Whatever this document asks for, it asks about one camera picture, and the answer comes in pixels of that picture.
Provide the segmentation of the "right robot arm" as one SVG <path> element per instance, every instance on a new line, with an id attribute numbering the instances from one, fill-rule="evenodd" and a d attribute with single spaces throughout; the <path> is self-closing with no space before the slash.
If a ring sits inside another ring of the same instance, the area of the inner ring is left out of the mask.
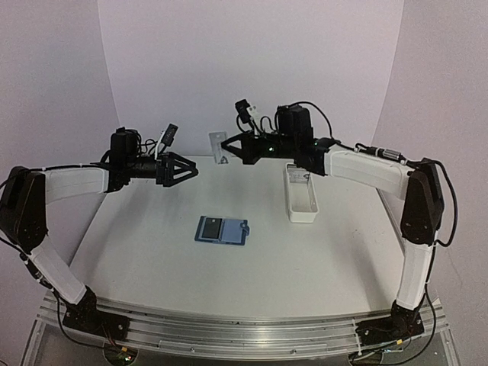
<path id="1" fill-rule="evenodd" d="M 247 100 L 237 101 L 235 108 L 236 122 L 250 128 L 221 146 L 243 164 L 254 165 L 262 158 L 291 159 L 296 167 L 315 175 L 354 181 L 403 201 L 404 261 L 394 303 L 404 310 L 417 308 L 425 294 L 444 211 L 436 163 L 413 162 L 391 149 L 347 147 L 333 136 L 316 138 L 310 112 L 300 102 L 277 108 L 272 132 L 258 126 L 258 115 Z"/>

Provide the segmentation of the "blue card holder wallet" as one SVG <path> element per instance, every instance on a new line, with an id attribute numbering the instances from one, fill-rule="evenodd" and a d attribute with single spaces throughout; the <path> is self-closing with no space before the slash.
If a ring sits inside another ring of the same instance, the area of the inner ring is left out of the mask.
<path id="1" fill-rule="evenodd" d="M 248 225 L 248 220 L 238 220 L 229 219 L 222 217 L 214 217 L 222 219 L 222 226 L 220 231 L 220 238 L 217 240 L 212 239 L 202 239 L 201 230 L 203 226 L 203 221 L 205 217 L 201 216 L 197 225 L 197 230 L 194 236 L 196 242 L 208 242 L 213 244 L 224 244 L 232 246 L 244 246 L 246 243 L 246 238 L 250 234 L 250 227 Z"/>

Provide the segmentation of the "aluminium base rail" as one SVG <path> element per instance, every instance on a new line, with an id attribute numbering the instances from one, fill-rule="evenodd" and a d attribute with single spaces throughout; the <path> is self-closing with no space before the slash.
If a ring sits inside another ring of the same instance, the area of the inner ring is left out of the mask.
<path id="1" fill-rule="evenodd" d="M 127 316 L 123 341 L 63 325 L 66 307 L 46 293 L 34 318 L 23 365 L 343 364 L 457 365 L 459 357 L 437 299 L 419 314 L 424 333 L 407 340 L 362 345 L 364 320 L 387 309 L 335 316 L 224 316 L 145 307 L 99 298 L 99 310 Z"/>

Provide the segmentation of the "white plastic tray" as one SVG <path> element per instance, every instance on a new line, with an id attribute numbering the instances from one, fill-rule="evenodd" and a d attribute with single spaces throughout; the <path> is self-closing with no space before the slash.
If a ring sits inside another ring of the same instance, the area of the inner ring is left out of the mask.
<path id="1" fill-rule="evenodd" d="M 287 175 L 287 166 L 284 166 L 284 189 L 287 205 L 287 214 L 292 223 L 311 224 L 319 213 L 312 175 L 307 184 L 291 184 Z"/>

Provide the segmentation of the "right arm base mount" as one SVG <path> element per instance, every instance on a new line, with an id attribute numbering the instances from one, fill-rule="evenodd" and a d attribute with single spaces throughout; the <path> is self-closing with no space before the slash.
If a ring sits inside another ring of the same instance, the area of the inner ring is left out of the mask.
<path id="1" fill-rule="evenodd" d="M 394 301 L 389 316 L 361 321 L 355 329 L 361 344 L 379 345 L 423 334 L 425 329 L 419 310 L 424 299 L 422 297 L 413 310 L 403 308 Z"/>

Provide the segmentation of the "black VIP card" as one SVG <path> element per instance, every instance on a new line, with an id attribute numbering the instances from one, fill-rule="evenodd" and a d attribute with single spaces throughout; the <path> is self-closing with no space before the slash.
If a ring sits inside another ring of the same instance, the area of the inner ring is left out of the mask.
<path id="1" fill-rule="evenodd" d="M 202 239 L 217 240 L 220 238 L 222 219 L 214 217 L 205 217 L 201 230 Z"/>

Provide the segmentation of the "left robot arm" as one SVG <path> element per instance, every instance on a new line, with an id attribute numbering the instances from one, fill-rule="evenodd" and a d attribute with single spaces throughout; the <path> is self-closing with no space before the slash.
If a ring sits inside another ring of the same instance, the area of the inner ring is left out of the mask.
<path id="1" fill-rule="evenodd" d="M 16 166 L 1 184 L 2 242 L 19 252 L 38 282 L 76 305 L 72 317 L 87 332 L 100 328 L 102 315 L 83 302 L 91 296 L 88 287 L 54 249 L 48 234 L 47 205 L 71 197 L 116 192 L 135 178 L 152 179 L 170 188 L 196 177 L 195 162 L 167 151 L 177 129 L 169 125 L 154 148 L 144 153 L 139 132 L 120 127 L 111 135 L 110 148 L 99 162 L 38 169 Z"/>

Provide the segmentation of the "silver credit card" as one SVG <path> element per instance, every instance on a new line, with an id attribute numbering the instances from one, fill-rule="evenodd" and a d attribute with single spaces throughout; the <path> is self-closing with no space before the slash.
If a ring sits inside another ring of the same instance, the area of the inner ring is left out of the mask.
<path id="1" fill-rule="evenodd" d="M 229 163 L 229 154 L 222 148 L 222 143 L 227 140 L 227 133 L 225 131 L 209 133 L 210 146 L 213 153 L 214 162 L 218 165 L 226 165 Z"/>

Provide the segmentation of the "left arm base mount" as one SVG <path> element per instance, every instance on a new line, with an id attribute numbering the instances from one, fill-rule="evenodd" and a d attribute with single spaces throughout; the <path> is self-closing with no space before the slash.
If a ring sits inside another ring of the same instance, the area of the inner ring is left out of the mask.
<path id="1" fill-rule="evenodd" d="M 123 341 L 130 325 L 127 316 L 108 313 L 97 308 L 98 298 L 89 288 L 78 303 L 70 303 L 62 297 L 66 306 L 63 325 L 94 336 L 105 337 L 109 341 Z"/>

